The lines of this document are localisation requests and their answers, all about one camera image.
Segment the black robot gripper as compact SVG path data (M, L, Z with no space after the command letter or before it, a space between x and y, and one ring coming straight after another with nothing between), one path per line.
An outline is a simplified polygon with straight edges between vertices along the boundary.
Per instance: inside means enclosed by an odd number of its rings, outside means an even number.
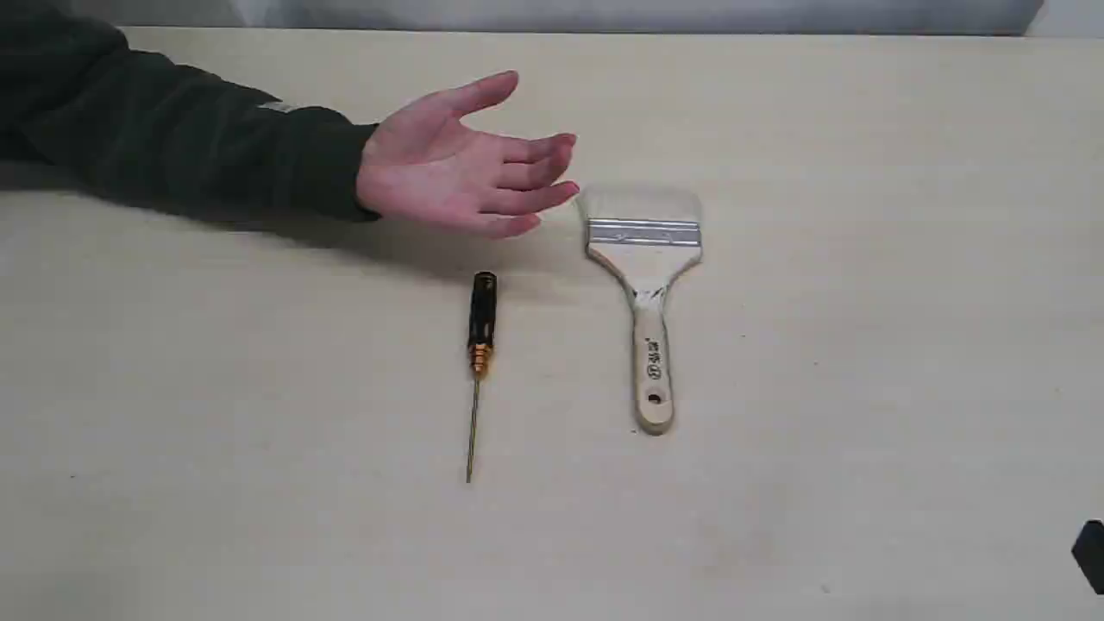
M1071 546L1074 561L1096 596L1104 593L1103 533L1104 526L1101 520L1087 520L1081 527Z

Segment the dark green sleeved forearm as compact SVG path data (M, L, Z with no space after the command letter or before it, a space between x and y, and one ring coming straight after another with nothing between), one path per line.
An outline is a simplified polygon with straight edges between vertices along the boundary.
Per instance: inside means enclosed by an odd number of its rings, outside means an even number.
M4 1L3 158L118 197L378 220L355 197L375 128L135 50L118 28Z

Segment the open bare human hand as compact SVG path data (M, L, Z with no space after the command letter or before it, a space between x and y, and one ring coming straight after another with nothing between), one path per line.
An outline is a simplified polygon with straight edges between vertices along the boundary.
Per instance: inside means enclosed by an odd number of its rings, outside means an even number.
M565 179L575 134L524 139L465 123L503 104L519 83L516 71L505 71L394 110L362 150L359 204L376 215L493 239L539 227L542 212L580 193L580 186Z

